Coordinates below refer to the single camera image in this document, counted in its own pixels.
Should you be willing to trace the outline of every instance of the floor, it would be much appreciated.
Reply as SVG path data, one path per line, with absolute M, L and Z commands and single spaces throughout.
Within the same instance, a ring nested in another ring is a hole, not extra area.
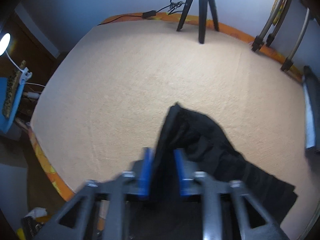
M 4 137 L 0 137 L 0 142 L 6 144 L 8 147 L 17 144 L 16 141 Z M 29 141 L 28 135 L 22 133 L 18 144 L 23 150 L 25 160 L 28 164 L 28 210 L 30 211 L 35 207 L 43 207 L 47 209 L 49 214 L 56 213 L 65 203 L 65 201 L 52 186 L 50 180 L 41 168 Z

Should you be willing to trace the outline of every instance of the metal screw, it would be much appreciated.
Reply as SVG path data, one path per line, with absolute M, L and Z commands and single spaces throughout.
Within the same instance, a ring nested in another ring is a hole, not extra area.
M 195 175 L 195 178 L 205 178 L 206 173 L 204 171 L 196 171 L 194 175 Z
M 122 176 L 125 178 L 134 178 L 135 175 L 136 174 L 133 171 L 123 171 L 122 172 Z
M 97 183 L 98 182 L 96 180 L 93 180 L 93 179 L 87 179 L 86 180 L 86 184 L 87 184 L 88 187 L 97 187 L 98 186 Z
M 230 181 L 230 187 L 240 187 L 242 184 L 241 180 L 232 180 Z

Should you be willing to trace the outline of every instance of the black cloth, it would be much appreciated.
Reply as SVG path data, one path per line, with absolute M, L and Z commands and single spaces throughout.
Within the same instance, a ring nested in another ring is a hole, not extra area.
M 133 215 L 129 231 L 132 239 L 202 239 L 201 205 L 183 203 L 179 195 L 173 154 L 177 148 L 183 148 L 187 158 L 196 162 L 200 171 L 217 180 L 242 180 L 279 224 L 297 199 L 293 185 L 246 161 L 216 122 L 176 104 L 170 108 L 159 136 L 152 167 L 150 201 L 131 206 Z M 229 202 L 222 203 L 222 209 L 230 212 L 228 206 Z M 238 239 L 230 231 L 232 228 L 225 229 L 224 239 Z
M 297 199 L 293 185 L 246 161 L 216 122 L 176 104 L 165 119 L 153 162 L 150 197 L 157 201 L 170 197 L 169 187 L 177 185 L 170 183 L 176 180 L 173 150 L 177 148 L 217 180 L 242 180 L 279 224 Z

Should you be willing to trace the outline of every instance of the lamp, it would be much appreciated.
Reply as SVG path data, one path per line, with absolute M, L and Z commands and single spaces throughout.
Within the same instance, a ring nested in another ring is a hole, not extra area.
M 17 64 L 10 58 L 8 52 L 6 51 L 8 45 L 10 42 L 10 34 L 6 33 L 2 39 L 0 40 L 0 56 L 5 52 L 9 58 L 9 60 L 12 62 L 15 67 L 22 72 L 19 80 L 19 84 L 22 84 L 23 82 L 26 82 L 28 79 L 31 78 L 32 72 L 28 72 L 28 68 L 25 67 L 24 69 L 19 68 Z
M 5 34 L 0 40 L 0 56 L 5 52 L 10 42 L 10 34 Z

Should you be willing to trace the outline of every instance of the white wall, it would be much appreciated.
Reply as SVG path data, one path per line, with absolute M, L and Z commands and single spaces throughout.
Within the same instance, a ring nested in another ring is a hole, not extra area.
M 60 52 L 52 44 L 52 42 L 42 33 L 39 27 L 34 23 L 28 12 L 23 7 L 22 3 L 19 3 L 14 10 L 24 25 L 30 30 L 30 32 L 42 43 L 42 45 L 54 56 L 58 57 Z
M 219 21 L 255 36 L 268 19 L 273 2 L 216 0 Z M 169 0 L 23 0 L 22 3 L 49 40 L 60 51 L 69 51 L 105 18 L 158 10 L 168 5 Z M 198 0 L 192 4 L 190 14 L 198 15 Z

